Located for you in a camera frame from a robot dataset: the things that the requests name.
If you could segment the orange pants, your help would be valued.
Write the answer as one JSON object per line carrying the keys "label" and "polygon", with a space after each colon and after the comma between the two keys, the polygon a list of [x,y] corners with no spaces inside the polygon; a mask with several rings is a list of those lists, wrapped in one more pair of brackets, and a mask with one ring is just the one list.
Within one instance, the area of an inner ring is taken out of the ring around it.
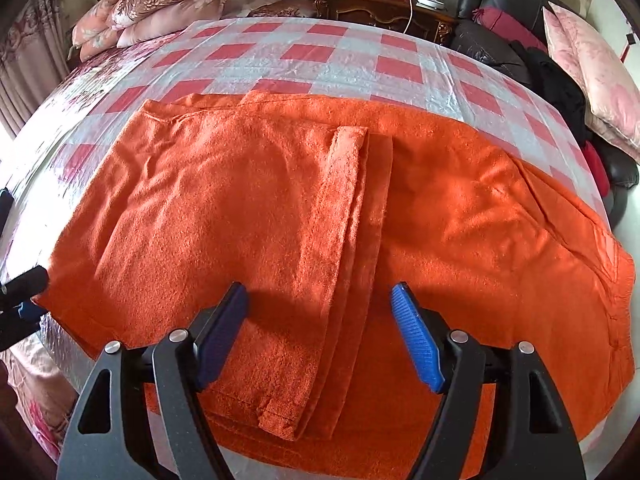
{"label": "orange pants", "polygon": [[574,192],[412,107],[250,92],[146,101],[58,237],[38,304],[96,356],[188,325],[232,282],[248,315],[201,402],[268,463],[400,479],[438,401],[390,310],[529,340],[585,437],[634,378],[634,262]]}

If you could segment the red white checkered tablecloth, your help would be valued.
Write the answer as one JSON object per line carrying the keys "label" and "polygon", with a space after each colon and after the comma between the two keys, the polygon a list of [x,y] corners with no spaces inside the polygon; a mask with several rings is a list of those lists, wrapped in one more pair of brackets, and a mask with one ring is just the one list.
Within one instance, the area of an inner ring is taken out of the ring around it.
{"label": "red white checkered tablecloth", "polygon": [[198,22],[171,37],[127,120],[147,99],[172,102],[190,93],[260,90],[400,103],[466,122],[594,211],[604,209],[560,114],[521,84],[447,48],[311,18]]}

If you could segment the pink curtain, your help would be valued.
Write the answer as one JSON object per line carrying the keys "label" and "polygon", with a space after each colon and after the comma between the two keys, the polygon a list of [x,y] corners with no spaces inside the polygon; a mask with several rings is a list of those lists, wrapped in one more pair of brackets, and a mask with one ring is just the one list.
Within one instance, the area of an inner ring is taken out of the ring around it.
{"label": "pink curtain", "polygon": [[28,0],[1,36],[1,125],[14,138],[68,75],[60,0]]}

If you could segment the red folded cloth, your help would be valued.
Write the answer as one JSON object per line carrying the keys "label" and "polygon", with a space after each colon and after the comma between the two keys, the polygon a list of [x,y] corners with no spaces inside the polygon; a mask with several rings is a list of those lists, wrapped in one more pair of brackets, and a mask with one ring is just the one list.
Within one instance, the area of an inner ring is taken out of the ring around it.
{"label": "red folded cloth", "polygon": [[589,141],[586,141],[585,145],[582,147],[582,154],[585,157],[594,182],[596,182],[600,196],[607,196],[611,191],[610,181],[608,180],[608,175],[606,174],[600,156]]}

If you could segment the folded floral quilt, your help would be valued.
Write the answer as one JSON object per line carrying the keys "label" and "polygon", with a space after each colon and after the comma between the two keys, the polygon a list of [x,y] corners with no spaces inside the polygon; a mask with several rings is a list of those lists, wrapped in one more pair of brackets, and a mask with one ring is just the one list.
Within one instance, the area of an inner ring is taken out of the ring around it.
{"label": "folded floral quilt", "polygon": [[181,32],[197,21],[218,21],[227,0],[98,0],[72,30],[82,62],[111,48]]}

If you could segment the pink floral pillow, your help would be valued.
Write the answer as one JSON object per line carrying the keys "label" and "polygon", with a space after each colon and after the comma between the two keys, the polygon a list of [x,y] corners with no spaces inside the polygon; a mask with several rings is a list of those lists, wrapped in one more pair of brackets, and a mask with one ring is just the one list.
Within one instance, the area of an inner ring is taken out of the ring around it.
{"label": "pink floral pillow", "polygon": [[638,160],[639,90],[617,54],[580,16],[554,3],[544,8],[544,33],[550,58],[586,98],[586,125]]}

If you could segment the small pink bed pillow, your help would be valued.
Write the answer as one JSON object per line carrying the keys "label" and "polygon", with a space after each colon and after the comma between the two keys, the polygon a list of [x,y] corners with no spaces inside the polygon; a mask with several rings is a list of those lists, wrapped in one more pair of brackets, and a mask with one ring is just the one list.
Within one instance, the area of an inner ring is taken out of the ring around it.
{"label": "small pink bed pillow", "polygon": [[227,0],[221,18],[315,18],[312,0]]}

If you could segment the maroon cushion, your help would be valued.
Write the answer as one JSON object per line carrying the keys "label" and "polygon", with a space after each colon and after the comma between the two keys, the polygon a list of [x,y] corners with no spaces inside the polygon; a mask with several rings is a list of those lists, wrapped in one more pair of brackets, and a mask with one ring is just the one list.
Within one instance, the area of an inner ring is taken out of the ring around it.
{"label": "maroon cushion", "polygon": [[473,21],[494,32],[507,42],[518,41],[523,47],[537,48],[546,52],[546,45],[513,16],[503,10],[486,6],[472,12]]}

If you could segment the red chinese knot ornament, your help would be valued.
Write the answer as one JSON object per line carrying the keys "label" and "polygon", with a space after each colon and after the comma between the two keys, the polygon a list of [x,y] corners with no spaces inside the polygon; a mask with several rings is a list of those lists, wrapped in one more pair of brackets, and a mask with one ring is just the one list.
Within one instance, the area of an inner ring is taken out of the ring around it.
{"label": "red chinese knot ornament", "polygon": [[620,62],[625,63],[628,58],[628,54],[632,46],[637,43],[637,37],[633,32],[628,32],[626,35],[626,44],[622,54],[620,55]]}

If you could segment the white round device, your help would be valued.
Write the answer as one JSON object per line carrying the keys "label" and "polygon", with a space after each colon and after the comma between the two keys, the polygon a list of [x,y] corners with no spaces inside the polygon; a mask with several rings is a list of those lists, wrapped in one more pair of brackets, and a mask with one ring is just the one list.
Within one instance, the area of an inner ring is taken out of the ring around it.
{"label": "white round device", "polygon": [[446,9],[446,6],[439,0],[416,0],[416,5],[434,11],[443,11]]}

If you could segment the dark wooden nightstand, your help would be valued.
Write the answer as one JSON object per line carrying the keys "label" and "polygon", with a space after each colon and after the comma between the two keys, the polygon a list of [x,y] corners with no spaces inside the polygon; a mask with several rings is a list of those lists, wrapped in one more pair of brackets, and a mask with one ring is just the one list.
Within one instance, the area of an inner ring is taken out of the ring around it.
{"label": "dark wooden nightstand", "polygon": [[442,11],[422,9],[401,0],[314,0],[319,18],[402,32],[450,45],[458,21]]}

